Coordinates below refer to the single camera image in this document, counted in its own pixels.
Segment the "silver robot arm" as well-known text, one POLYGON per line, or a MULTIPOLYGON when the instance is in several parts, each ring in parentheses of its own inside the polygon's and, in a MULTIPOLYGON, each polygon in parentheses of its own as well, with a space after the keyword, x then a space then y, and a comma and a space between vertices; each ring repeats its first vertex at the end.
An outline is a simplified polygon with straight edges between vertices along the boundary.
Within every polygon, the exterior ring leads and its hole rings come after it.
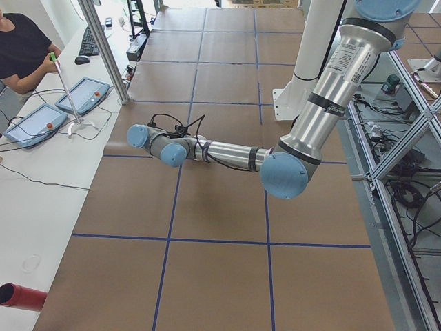
POLYGON ((135 124, 127 142, 174 168, 194 159, 257 172, 279 199, 301 194, 322 161, 322 147, 352 96, 384 52, 400 48, 417 1, 312 1, 291 81, 274 103, 293 125, 271 149, 175 136, 135 124))

